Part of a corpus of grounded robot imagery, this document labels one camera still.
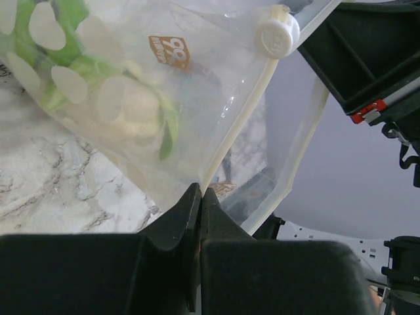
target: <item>white bottle cap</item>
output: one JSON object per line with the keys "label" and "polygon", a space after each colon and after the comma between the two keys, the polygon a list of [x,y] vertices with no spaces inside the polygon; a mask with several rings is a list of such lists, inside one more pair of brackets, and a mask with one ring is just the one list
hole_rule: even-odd
{"label": "white bottle cap", "polygon": [[257,28],[255,44],[267,58],[282,59],[296,48],[301,32],[299,23],[289,13],[283,20],[285,22],[272,18],[260,23]]}

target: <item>black plastic part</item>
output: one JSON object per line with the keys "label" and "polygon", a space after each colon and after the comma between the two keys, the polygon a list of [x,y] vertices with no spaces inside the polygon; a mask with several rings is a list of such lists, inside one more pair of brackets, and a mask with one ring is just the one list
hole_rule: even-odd
{"label": "black plastic part", "polygon": [[284,224],[281,218],[270,215],[268,219],[254,233],[256,240],[276,240],[280,226]]}
{"label": "black plastic part", "polygon": [[208,189],[202,202],[201,240],[231,240],[253,238],[223,210],[213,189]]}
{"label": "black plastic part", "polygon": [[416,188],[420,188],[420,164],[415,166],[413,185]]}
{"label": "black plastic part", "polygon": [[385,303],[385,311],[383,312],[383,314],[391,315],[392,311],[394,310],[394,301],[390,299],[390,297],[387,297],[386,299],[383,300],[383,303]]}
{"label": "black plastic part", "polygon": [[391,297],[392,304],[396,315],[419,315],[420,306],[408,303],[394,295]]}
{"label": "black plastic part", "polygon": [[0,314],[189,314],[200,250],[197,184],[139,234],[0,238]]}
{"label": "black plastic part", "polygon": [[385,123],[384,128],[393,126],[397,129],[420,155],[420,90],[399,101],[397,106],[383,112],[381,117],[372,121],[371,125],[382,122]]}
{"label": "black plastic part", "polygon": [[203,315],[374,315],[352,251],[338,243],[212,241],[201,248]]}
{"label": "black plastic part", "polygon": [[392,268],[383,267],[394,294],[409,303],[420,305],[420,238],[402,236],[386,241]]}
{"label": "black plastic part", "polygon": [[258,209],[275,187],[274,169],[266,167],[227,197],[222,202],[222,209],[228,209],[229,216],[238,224],[242,224],[252,212]]}
{"label": "black plastic part", "polygon": [[418,30],[418,0],[342,3],[299,50],[352,115],[420,76]]}
{"label": "black plastic part", "polygon": [[257,241],[197,184],[138,234],[0,237],[1,315],[187,315],[199,280],[204,315],[374,314],[351,250]]}

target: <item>white marble surface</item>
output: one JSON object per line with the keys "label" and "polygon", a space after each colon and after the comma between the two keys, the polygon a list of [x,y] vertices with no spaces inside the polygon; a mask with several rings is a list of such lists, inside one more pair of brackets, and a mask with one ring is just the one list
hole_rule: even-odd
{"label": "white marble surface", "polygon": [[[266,166],[264,101],[232,147],[224,199]],[[0,234],[136,232],[161,215],[111,162],[49,118],[0,68]]]}

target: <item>red clip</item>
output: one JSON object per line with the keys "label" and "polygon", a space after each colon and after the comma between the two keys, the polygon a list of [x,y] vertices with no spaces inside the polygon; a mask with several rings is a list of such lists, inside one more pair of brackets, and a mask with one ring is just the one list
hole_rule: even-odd
{"label": "red clip", "polygon": [[372,104],[366,106],[363,110],[360,110],[357,114],[354,114],[351,116],[354,123],[359,124],[363,122],[365,119],[363,116],[365,116],[367,113],[371,112],[372,110],[377,110],[378,112],[382,112],[383,110],[386,110],[388,106],[385,104],[383,100],[377,100],[376,102],[373,102]]}

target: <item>printed number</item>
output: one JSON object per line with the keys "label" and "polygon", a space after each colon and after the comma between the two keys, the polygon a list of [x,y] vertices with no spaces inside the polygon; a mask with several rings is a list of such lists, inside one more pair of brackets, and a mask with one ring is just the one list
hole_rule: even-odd
{"label": "printed number", "polygon": [[172,38],[170,42],[162,41],[162,43],[165,46],[172,48],[171,51],[168,49],[166,50],[166,53],[171,56],[171,59],[169,61],[170,64],[173,64],[176,60],[181,62],[186,60],[187,55],[184,51],[184,43],[181,40],[177,38]]}

